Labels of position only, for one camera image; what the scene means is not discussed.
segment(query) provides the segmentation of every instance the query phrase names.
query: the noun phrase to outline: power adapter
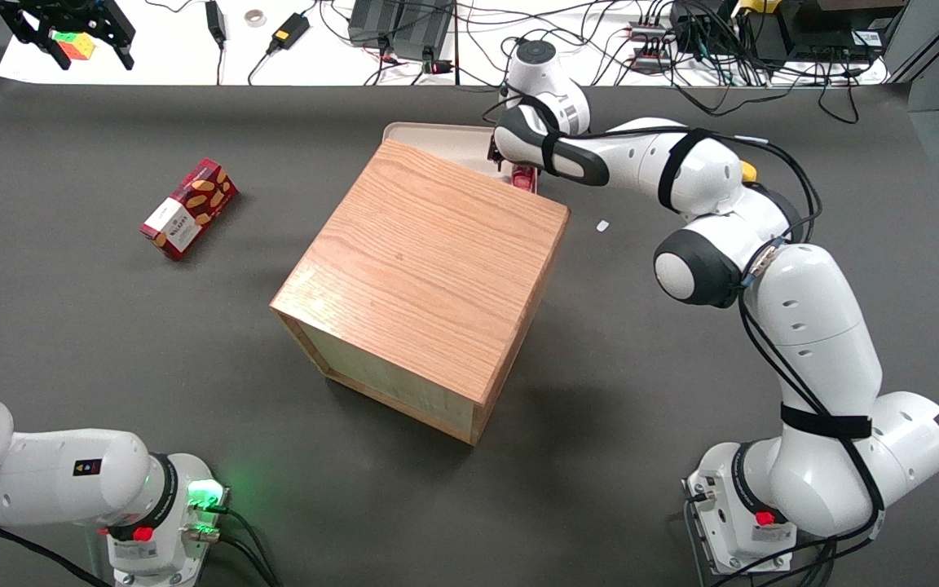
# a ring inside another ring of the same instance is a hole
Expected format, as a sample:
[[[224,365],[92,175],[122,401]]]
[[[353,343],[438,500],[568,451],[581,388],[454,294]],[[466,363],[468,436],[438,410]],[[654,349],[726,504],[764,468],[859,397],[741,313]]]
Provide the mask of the power adapter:
[[[216,0],[209,0],[205,3],[205,22],[209,26],[209,33],[216,41],[216,45],[223,49],[223,43],[227,41],[227,26],[223,23],[223,11],[219,10],[219,4]]]
[[[267,54],[276,53],[279,49],[291,49],[292,45],[302,37],[303,33],[310,28],[310,21],[306,16],[299,12],[292,12],[281,26],[277,27],[271,37],[271,45],[267,48]]]

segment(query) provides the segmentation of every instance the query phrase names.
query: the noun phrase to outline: red object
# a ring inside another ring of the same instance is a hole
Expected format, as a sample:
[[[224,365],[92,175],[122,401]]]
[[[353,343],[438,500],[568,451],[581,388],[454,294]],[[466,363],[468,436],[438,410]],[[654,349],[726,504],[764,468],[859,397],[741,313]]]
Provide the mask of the red object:
[[[178,261],[237,193],[238,188],[219,163],[202,159],[144,220],[140,231],[166,257]]]
[[[525,165],[514,165],[514,173],[510,182],[514,184],[514,187],[531,193],[538,193],[538,170]]]
[[[774,515],[770,512],[756,512],[756,523],[760,525],[770,525],[774,523]]]
[[[152,527],[138,527],[133,531],[133,540],[137,542],[149,542],[154,535],[154,528]]]

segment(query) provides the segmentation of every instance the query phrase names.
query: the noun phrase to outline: dark gray mat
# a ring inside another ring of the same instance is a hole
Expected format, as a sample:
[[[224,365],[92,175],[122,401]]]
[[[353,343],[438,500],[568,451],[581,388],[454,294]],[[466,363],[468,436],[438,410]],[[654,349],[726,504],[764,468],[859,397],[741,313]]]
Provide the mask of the dark gray mat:
[[[901,90],[856,94],[857,126],[813,92],[718,121],[670,90],[590,97],[596,129],[667,116],[789,149],[827,203],[815,242],[853,282],[884,389],[939,401],[936,179]],[[492,100],[0,81],[0,400],[16,429],[119,428],[198,454],[290,585],[693,585],[679,479],[716,442],[777,434],[779,390],[737,313],[660,291],[652,252],[681,226],[660,205],[544,178],[571,224],[475,450],[325,382],[267,310],[388,122],[476,123]],[[796,193],[786,168],[741,153]],[[245,195],[169,263],[138,227],[201,157]],[[74,527],[24,534],[86,560]],[[205,587],[256,584],[225,547],[211,558]],[[939,475],[831,584],[939,586]],[[77,582],[0,542],[0,585]]]

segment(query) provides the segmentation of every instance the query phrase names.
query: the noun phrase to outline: black box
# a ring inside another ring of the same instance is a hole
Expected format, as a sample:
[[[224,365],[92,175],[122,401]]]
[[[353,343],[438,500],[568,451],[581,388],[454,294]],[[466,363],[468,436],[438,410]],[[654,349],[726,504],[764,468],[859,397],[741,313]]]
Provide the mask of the black box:
[[[346,29],[351,43],[377,49],[389,46],[390,36],[398,27],[401,5],[399,0],[357,0]]]

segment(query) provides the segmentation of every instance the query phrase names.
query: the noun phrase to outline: wood grain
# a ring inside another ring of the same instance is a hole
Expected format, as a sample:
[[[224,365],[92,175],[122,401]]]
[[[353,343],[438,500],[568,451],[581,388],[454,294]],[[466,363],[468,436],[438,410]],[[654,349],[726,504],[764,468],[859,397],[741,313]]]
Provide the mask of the wood grain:
[[[271,308],[325,374],[474,444],[569,216],[385,141]]]

